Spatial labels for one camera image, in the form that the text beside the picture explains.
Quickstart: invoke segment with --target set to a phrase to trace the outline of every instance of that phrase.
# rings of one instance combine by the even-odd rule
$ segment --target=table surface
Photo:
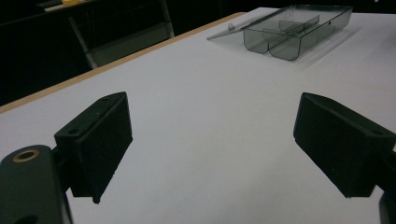
[[[342,32],[295,62],[246,50],[240,33],[207,41],[227,28],[221,23],[2,107],[0,158],[55,147],[53,135],[78,113],[126,91],[134,141],[99,205],[67,192],[76,223],[379,223],[382,190],[344,198],[292,131],[306,91],[396,133],[395,20],[353,13]]]

